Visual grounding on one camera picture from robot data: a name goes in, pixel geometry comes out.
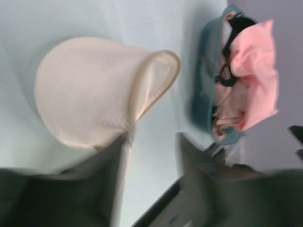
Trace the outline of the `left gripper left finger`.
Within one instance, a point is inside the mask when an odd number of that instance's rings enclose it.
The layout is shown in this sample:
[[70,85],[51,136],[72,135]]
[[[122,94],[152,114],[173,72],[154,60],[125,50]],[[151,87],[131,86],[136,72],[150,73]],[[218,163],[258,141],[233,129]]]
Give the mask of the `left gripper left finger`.
[[60,174],[0,171],[3,227],[108,227],[125,136]]

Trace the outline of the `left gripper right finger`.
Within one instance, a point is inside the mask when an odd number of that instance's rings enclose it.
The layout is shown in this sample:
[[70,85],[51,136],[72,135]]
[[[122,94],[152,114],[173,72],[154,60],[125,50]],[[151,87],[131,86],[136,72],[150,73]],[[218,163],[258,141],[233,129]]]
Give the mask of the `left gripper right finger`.
[[176,135],[181,188],[195,227],[300,227],[303,172],[262,173],[227,166]]

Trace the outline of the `pink mesh laundry bag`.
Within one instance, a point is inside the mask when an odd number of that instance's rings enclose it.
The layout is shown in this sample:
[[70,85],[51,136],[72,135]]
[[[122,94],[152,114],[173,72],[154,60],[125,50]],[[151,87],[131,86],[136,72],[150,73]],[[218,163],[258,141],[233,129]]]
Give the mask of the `pink mesh laundry bag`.
[[126,132],[168,91],[181,70],[170,50],[153,51],[97,37],[51,49],[35,78],[37,110],[68,147],[101,150]]

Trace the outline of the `pink bra from bag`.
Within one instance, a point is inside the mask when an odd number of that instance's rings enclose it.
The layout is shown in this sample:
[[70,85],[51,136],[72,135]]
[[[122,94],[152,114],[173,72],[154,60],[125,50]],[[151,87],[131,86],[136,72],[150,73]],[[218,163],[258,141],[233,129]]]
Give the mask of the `pink bra from bag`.
[[272,19],[244,29],[232,43],[231,70],[248,87],[247,105],[237,129],[244,131],[278,110],[278,72]]

